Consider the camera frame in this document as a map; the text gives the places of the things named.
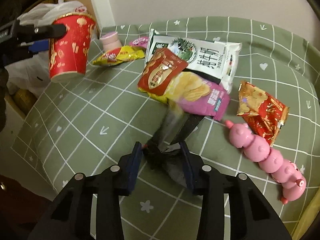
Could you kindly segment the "red paper cup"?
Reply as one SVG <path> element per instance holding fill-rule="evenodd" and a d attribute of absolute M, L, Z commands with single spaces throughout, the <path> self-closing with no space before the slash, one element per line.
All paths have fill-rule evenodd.
<path fill-rule="evenodd" d="M 63 24 L 66 33 L 49 41 L 50 80 L 61 83 L 83 77 L 95 21 L 88 13 L 73 12 L 58 17 L 53 23 Z"/>

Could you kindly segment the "yellow noodle snack packet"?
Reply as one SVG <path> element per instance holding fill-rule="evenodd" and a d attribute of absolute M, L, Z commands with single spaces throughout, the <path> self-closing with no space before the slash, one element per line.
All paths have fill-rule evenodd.
<path fill-rule="evenodd" d="M 142 48 L 123 46 L 104 52 L 92 64 L 95 66 L 116 66 L 124 62 L 143 59 L 144 57 L 145 53 Z"/>

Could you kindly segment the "pink cylindrical cup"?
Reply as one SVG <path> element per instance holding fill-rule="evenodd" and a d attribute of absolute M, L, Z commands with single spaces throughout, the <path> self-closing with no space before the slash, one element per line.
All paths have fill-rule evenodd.
<path fill-rule="evenodd" d="M 100 38 L 104 52 L 122 47 L 117 31 L 106 33 Z"/>

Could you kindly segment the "red gold snack wrapper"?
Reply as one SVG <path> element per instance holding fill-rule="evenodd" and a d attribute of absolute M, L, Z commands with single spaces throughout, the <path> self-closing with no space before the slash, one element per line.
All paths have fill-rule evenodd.
<path fill-rule="evenodd" d="M 237 115 L 272 146 L 285 125 L 289 107 L 257 86 L 241 81 Z"/>

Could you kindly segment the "orange chip bag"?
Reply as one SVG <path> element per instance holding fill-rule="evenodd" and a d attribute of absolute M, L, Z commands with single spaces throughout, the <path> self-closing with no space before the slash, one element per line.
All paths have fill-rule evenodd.
<path fill-rule="evenodd" d="M 190 187 L 185 158 L 180 154 L 184 142 L 205 116 L 221 121 L 230 103 L 227 91 L 192 72 L 174 77 L 163 94 L 168 109 L 160 127 L 146 143 L 144 156 L 151 168 L 163 171 L 183 187 Z"/>

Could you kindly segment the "pink cartoon snack packet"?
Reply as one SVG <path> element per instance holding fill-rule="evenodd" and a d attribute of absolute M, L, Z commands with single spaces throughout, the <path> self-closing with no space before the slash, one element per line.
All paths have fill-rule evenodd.
<path fill-rule="evenodd" d="M 139 37 L 129 43 L 132 47 L 141 47 L 146 49 L 148 45 L 149 38 L 147 36 Z"/>

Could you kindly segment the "green checked tablecloth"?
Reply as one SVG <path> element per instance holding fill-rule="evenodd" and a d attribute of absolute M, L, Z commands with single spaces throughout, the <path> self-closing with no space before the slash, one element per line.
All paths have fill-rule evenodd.
<path fill-rule="evenodd" d="M 319 189 L 319 49 L 304 38 L 271 24 L 233 17 L 196 17 L 143 25 L 104 27 L 117 31 L 122 44 L 146 36 L 194 38 L 240 43 L 239 63 L 225 119 L 237 116 L 238 88 L 248 81 L 289 108 L 274 148 L 294 162 L 306 178 L 306 191 L 288 204 L 281 186 L 228 141 L 223 123 L 204 118 L 186 142 L 191 153 L 231 176 L 244 172 L 272 205 L 288 232 L 294 233 Z M 14 140 L 12 150 L 55 191 L 78 172 L 99 174 L 130 153 L 135 142 L 147 142 L 167 124 L 171 143 L 186 115 L 174 103 L 165 105 L 141 92 L 137 83 L 144 61 L 115 67 L 93 64 L 102 53 L 91 42 L 85 77 L 48 85 Z M 119 200 L 125 239 L 195 239 L 202 199 L 183 186 L 183 179 L 152 170 L 142 162 L 133 193 Z"/>

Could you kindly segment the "pink caterpillar toy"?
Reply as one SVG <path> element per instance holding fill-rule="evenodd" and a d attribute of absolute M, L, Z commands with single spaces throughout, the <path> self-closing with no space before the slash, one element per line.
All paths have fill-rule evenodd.
<path fill-rule="evenodd" d="M 282 185 L 281 202 L 284 205 L 302 196 L 306 189 L 306 178 L 295 163 L 285 159 L 265 138 L 253 134 L 247 123 L 226 120 L 225 125 L 229 128 L 230 143 L 241 149 L 247 159 L 257 163 L 274 181 Z"/>

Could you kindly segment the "white green milk bag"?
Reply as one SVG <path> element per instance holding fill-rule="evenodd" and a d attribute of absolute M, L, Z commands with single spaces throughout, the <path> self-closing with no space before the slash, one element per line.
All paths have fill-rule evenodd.
<path fill-rule="evenodd" d="M 161 35 L 152 29 L 146 47 L 145 62 L 149 62 L 155 51 L 162 48 L 168 48 L 186 61 L 187 71 L 220 85 L 227 93 L 232 91 L 242 49 L 241 43 Z"/>

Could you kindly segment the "white plastic shopping bag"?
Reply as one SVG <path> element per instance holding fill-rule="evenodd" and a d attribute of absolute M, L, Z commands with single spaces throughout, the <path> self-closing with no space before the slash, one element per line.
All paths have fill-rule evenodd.
<path fill-rule="evenodd" d="M 58 0 L 57 3 L 40 3 L 33 9 L 18 17 L 22 25 L 33 24 L 36 27 L 52 24 L 59 16 L 71 12 L 88 12 L 87 7 L 79 1 Z M 50 83 L 49 77 L 49 40 L 28 43 L 30 51 L 35 53 L 29 59 L 6 66 L 9 73 L 7 88 L 9 94 L 18 89 L 26 89 L 37 98 Z"/>

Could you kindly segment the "red jujube snack packet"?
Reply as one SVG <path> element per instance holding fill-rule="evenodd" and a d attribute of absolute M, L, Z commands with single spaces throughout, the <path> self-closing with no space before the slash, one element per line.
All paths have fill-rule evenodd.
<path fill-rule="evenodd" d="M 180 59 L 168 48 L 157 49 L 144 68 L 138 87 L 161 96 L 170 81 L 187 66 L 188 63 L 186 61 Z"/>

